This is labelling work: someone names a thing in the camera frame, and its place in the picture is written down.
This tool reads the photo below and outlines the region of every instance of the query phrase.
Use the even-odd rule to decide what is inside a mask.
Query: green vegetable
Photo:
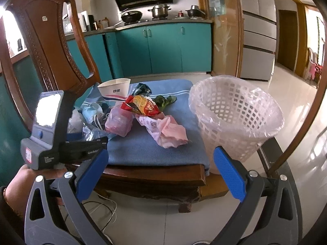
[[[176,96],[169,96],[167,99],[162,96],[156,96],[156,98],[153,100],[156,102],[156,105],[158,106],[159,110],[163,112],[163,110],[170,104],[174,103],[177,100]]]

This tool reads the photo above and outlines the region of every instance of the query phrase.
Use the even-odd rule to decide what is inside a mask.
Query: white plastic basket
[[[233,76],[210,77],[195,84],[189,107],[197,115],[212,173],[219,174],[213,162],[217,146],[244,162],[284,126],[281,108],[271,95]]]

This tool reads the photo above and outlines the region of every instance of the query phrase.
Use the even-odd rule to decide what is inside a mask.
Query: bracelet
[[[19,213],[19,212],[16,212],[11,206],[10,206],[10,204],[8,204],[8,200],[7,200],[7,198],[6,198],[6,189],[7,188],[4,188],[4,190],[3,190],[3,199],[4,199],[4,201],[6,202],[6,204],[10,207],[10,209],[16,214],[16,215],[18,215],[21,219],[24,219],[24,215],[22,215],[21,213]]]

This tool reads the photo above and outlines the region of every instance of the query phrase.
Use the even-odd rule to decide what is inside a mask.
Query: hand
[[[66,168],[33,170],[29,169],[27,165],[23,165],[5,189],[4,199],[20,217],[24,218],[35,178],[43,175],[46,179],[56,179],[62,177],[66,171]]]

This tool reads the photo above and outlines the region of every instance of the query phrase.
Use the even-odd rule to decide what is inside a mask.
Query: doorway
[[[294,71],[297,48],[297,13],[290,10],[279,10],[279,50],[277,62]]]

